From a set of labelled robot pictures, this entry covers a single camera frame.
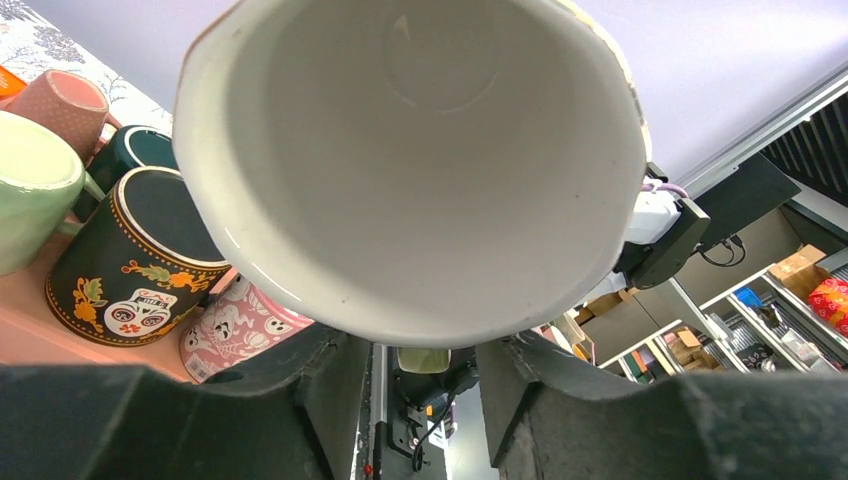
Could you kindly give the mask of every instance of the sugar skull design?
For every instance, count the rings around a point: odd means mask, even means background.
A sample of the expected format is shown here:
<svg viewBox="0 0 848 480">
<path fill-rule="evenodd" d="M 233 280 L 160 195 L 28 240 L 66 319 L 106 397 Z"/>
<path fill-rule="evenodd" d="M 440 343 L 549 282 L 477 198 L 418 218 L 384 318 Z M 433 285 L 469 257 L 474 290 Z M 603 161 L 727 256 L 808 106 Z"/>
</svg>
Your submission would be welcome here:
<svg viewBox="0 0 848 480">
<path fill-rule="evenodd" d="M 200 329 L 199 324 L 188 329 L 185 334 L 183 344 L 188 352 L 193 352 L 195 350 L 207 350 L 215 353 L 215 349 L 212 348 L 212 344 L 209 343 L 209 340 L 207 340 L 203 335 L 203 331 Z"/>
<path fill-rule="evenodd" d="M 106 328 L 122 337 L 140 337 L 163 327 L 177 297 L 138 288 L 129 300 L 114 302 L 103 314 Z"/>
<path fill-rule="evenodd" d="M 214 342 L 224 343 L 239 333 L 239 325 L 247 324 L 248 328 L 252 327 L 253 320 L 241 315 L 235 305 L 227 305 L 217 309 L 213 315 L 204 315 L 200 324 L 203 332 L 211 336 Z"/>
<path fill-rule="evenodd" d="M 236 275 L 236 279 L 224 290 L 221 296 L 231 302 L 237 302 L 244 298 L 248 289 L 250 289 L 250 282 L 245 280 L 243 276 Z"/>
</svg>

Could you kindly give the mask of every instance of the pink shelf surface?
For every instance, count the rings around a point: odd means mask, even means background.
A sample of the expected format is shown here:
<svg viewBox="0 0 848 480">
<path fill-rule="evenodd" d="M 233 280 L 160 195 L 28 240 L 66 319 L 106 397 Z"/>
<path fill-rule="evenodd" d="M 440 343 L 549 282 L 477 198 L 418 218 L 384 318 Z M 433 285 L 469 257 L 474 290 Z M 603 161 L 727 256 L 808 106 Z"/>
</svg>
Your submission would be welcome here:
<svg viewBox="0 0 848 480">
<path fill-rule="evenodd" d="M 12 275 L 0 277 L 0 363 L 145 364 L 176 380 L 191 381 L 180 360 L 180 333 L 197 314 L 189 315 L 161 340 L 135 348 L 98 345 L 66 329 L 50 313 L 44 299 L 47 272 L 70 238 L 54 235 L 35 262 Z M 231 270 L 216 286 L 220 291 L 235 277 Z"/>
</svg>

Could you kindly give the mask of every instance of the red package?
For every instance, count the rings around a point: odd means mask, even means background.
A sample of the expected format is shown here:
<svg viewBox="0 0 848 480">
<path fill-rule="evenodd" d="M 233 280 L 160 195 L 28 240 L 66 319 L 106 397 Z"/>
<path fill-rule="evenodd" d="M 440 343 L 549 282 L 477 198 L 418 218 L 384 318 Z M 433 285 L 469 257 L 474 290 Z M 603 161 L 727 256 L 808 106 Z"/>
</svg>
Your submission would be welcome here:
<svg viewBox="0 0 848 480">
<path fill-rule="evenodd" d="M 828 278 L 813 290 L 809 302 L 816 315 L 848 337 L 848 283 Z"/>
</svg>

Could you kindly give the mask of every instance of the pink mug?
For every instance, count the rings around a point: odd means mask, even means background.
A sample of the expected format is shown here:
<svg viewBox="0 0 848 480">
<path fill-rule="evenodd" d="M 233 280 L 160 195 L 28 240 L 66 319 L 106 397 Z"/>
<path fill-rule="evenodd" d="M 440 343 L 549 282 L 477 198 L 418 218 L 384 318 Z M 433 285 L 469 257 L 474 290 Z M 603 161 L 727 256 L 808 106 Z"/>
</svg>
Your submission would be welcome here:
<svg viewBox="0 0 848 480">
<path fill-rule="evenodd" d="M 109 101 L 90 81 L 69 72 L 47 70 L 24 87 L 4 110 L 46 127 L 88 163 L 103 126 L 121 125 L 109 114 Z"/>
<path fill-rule="evenodd" d="M 183 332 L 180 357 L 194 380 L 258 355 L 312 324 L 281 307 L 241 275 Z"/>
</svg>

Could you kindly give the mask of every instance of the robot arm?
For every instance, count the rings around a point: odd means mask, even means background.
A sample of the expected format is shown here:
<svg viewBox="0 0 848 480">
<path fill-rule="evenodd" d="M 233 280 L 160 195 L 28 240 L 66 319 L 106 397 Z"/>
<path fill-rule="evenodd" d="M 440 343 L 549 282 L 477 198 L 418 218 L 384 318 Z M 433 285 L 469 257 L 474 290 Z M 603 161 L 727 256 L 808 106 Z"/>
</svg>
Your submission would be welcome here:
<svg viewBox="0 0 848 480">
<path fill-rule="evenodd" d="M 668 180 L 653 164 L 645 178 Z M 624 288 L 646 290 L 671 279 L 695 251 L 709 223 L 709 216 L 692 199 L 656 189 L 640 193 L 618 263 L 580 303 Z"/>
</svg>

